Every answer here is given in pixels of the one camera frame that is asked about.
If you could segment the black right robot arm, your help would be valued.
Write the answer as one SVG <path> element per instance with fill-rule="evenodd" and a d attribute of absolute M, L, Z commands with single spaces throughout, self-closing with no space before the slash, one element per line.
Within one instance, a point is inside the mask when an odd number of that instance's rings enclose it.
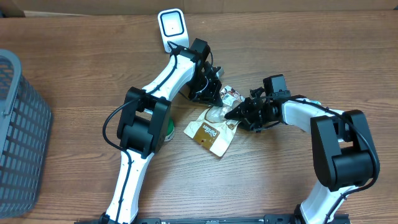
<path fill-rule="evenodd" d="M 260 132 L 277 124 L 300 128 L 311 135 L 317 181 L 292 214 L 267 214 L 264 223 L 350 223 L 337 210 L 353 193 L 372 187 L 381 169 L 365 114 L 322 106 L 292 95 L 285 77 L 273 75 L 230 112 L 247 131 Z"/>

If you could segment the green lid jar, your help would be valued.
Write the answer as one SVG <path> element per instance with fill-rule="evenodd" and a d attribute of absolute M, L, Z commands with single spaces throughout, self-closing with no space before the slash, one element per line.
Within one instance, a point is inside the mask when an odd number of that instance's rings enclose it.
<path fill-rule="evenodd" d="M 169 119 L 168 127 L 167 127 L 167 135 L 165 137 L 165 142 L 171 141 L 175 136 L 175 125 L 172 118 Z"/>

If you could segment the teal wet wipes pack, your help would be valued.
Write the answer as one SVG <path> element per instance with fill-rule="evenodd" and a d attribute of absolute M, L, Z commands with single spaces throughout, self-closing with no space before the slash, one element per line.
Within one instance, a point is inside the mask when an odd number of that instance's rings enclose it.
<path fill-rule="evenodd" d="M 309 102 L 315 103 L 315 104 L 317 104 L 317 105 L 322 105 L 319 101 L 315 101 L 315 100 L 309 100 Z"/>

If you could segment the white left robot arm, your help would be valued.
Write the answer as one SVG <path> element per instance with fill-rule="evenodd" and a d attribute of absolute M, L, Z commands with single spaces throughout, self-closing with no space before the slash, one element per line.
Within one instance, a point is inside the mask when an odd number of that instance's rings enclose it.
<path fill-rule="evenodd" d="M 133 223 L 138 214 L 139 195 L 150 160 L 168 135 L 173 98 L 184 87 L 192 102 L 222 106 L 220 67 L 207 58 L 208 43 L 195 39 L 189 47 L 169 41 L 170 61 L 161 74 L 142 89 L 131 87 L 124 103 L 105 120 L 102 133 L 113 116 L 121 115 L 116 131 L 119 144 L 104 140 L 121 152 L 121 166 L 112 202 L 99 223 Z"/>

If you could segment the brown Pantree snack pouch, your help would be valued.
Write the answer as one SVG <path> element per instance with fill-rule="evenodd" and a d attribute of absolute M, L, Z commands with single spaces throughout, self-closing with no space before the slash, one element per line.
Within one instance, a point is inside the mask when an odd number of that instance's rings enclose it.
<path fill-rule="evenodd" d="M 184 133 L 218 157 L 223 157 L 231 144 L 239 121 L 226 119 L 245 98 L 231 86 L 220 91 L 222 107 L 212 106 L 185 128 Z"/>

